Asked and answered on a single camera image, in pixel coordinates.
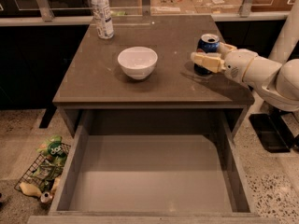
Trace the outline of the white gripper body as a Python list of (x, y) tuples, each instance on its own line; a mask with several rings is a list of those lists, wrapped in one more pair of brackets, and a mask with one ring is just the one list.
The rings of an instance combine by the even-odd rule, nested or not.
[(248, 49), (236, 49), (229, 52), (224, 59), (224, 75), (234, 82), (241, 82), (249, 64), (257, 56), (256, 52)]

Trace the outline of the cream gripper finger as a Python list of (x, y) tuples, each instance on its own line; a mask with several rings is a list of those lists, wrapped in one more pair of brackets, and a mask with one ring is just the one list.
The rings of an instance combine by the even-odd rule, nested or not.
[(225, 61), (219, 53), (193, 52), (191, 60), (212, 73), (221, 73), (225, 70)]
[(217, 48), (217, 52), (221, 55), (222, 58), (225, 58), (226, 55), (233, 50), (236, 50), (236, 46), (222, 42), (219, 43)]

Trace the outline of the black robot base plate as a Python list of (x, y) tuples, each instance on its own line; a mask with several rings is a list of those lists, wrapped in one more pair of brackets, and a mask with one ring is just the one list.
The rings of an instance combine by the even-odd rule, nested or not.
[(251, 114), (249, 121), (263, 148), (271, 153), (299, 150), (299, 135), (294, 136), (282, 118), (283, 112)]

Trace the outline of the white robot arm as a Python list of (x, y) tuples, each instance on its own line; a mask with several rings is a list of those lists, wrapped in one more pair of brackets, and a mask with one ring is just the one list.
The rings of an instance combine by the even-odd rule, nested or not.
[(216, 52), (193, 52), (191, 60), (210, 72), (252, 87), (268, 104), (299, 110), (299, 60), (288, 60), (299, 40), (299, 4), (295, 2), (268, 58), (220, 42)]

